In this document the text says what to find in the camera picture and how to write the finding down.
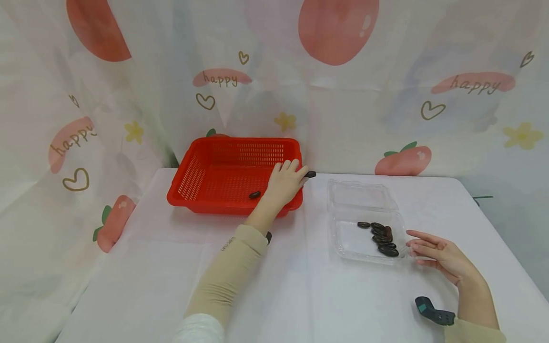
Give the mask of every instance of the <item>wrist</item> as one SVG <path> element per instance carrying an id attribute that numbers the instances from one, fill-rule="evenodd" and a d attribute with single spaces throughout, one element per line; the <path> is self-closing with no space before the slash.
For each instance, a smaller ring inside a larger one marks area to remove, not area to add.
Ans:
<path id="1" fill-rule="evenodd" d="M 457 289 L 460 294 L 490 294 L 490 288 L 488 287 L 488 283 L 478 271 L 474 271 L 460 278 L 460 281 L 457 283 Z"/>
<path id="2" fill-rule="evenodd" d="M 259 206 L 260 204 L 262 204 L 263 206 L 272 209 L 278 214 L 282 210 L 284 205 L 286 205 L 286 203 L 283 204 L 283 202 L 284 201 L 281 200 L 279 196 L 275 196 L 267 190 L 265 191 L 265 194 L 261 197 L 257 205 Z"/>

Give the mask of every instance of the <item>white sleeve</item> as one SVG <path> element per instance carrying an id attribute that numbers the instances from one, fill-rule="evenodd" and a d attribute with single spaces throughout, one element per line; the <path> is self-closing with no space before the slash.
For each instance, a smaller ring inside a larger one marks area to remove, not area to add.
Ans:
<path id="1" fill-rule="evenodd" d="M 209 314 L 197 313 L 181 322 L 172 343 L 223 343 L 224 335 L 219 320 Z"/>

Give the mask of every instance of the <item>right hand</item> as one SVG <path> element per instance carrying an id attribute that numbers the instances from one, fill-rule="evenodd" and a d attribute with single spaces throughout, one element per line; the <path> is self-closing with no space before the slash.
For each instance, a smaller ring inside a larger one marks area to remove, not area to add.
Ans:
<path id="1" fill-rule="evenodd" d="M 418 265 L 439 270 L 458 287 L 464 280 L 482 279 L 474 264 L 453 242 L 414 230 L 407 230 L 406 233 L 417 238 L 406 243 L 412 249 L 412 256 L 432 258 L 432 260 L 417 259 Z"/>
<path id="2" fill-rule="evenodd" d="M 308 180 L 305 174 L 309 167 L 303 166 L 296 171 L 298 166 L 298 159 L 275 164 L 262 199 L 269 200 L 281 208 L 289 203 Z"/>

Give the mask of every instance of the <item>forearm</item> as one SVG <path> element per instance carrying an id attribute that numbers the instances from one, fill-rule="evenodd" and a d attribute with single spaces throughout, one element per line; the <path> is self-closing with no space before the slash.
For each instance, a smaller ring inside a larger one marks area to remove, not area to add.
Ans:
<path id="1" fill-rule="evenodd" d="M 488 284 L 480 275 L 460 280 L 458 318 L 445 327 L 446 343 L 505 343 Z"/>
<path id="2" fill-rule="evenodd" d="M 261 200 L 259 200 L 259 203 L 244 224 L 256 228 L 257 231 L 265 236 L 284 205 L 271 198 L 269 193 L 266 193 L 261 197 Z"/>
<path id="3" fill-rule="evenodd" d="M 483 327 L 500 329 L 490 288 L 482 276 L 460 281 L 458 289 L 458 318 Z"/>
<path id="4" fill-rule="evenodd" d="M 235 297 L 267 249 L 267 239 L 251 226 L 238 227 L 202 275 L 184 317 L 205 313 L 225 328 Z"/>

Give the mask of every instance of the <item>yellow flower print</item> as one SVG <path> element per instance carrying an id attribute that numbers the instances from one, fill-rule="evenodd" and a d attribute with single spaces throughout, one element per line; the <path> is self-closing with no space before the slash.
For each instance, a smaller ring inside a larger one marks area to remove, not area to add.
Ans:
<path id="1" fill-rule="evenodd" d="M 287 128 L 295 129 L 294 115 L 287 115 L 285 112 L 281 112 L 280 117 L 274 118 L 274 122 L 280 125 L 282 132 L 285 132 Z"/>
<path id="2" fill-rule="evenodd" d="M 128 132 L 128 135 L 126 136 L 127 142 L 131 142 L 135 139 L 137 143 L 143 143 L 143 141 L 141 140 L 141 136 L 143 135 L 143 128 L 139 126 L 139 123 L 137 121 L 134 120 L 133 125 L 130 123 L 125 124 L 124 128 Z"/>
<path id="3" fill-rule="evenodd" d="M 509 136 L 509 140 L 504 145 L 506 148 L 519 144 L 524 150 L 532 150 L 535 143 L 544 137 L 543 132 L 532 131 L 532 123 L 528 122 L 520 124 L 516 130 L 512 127 L 506 127 L 503 129 L 503 133 Z"/>

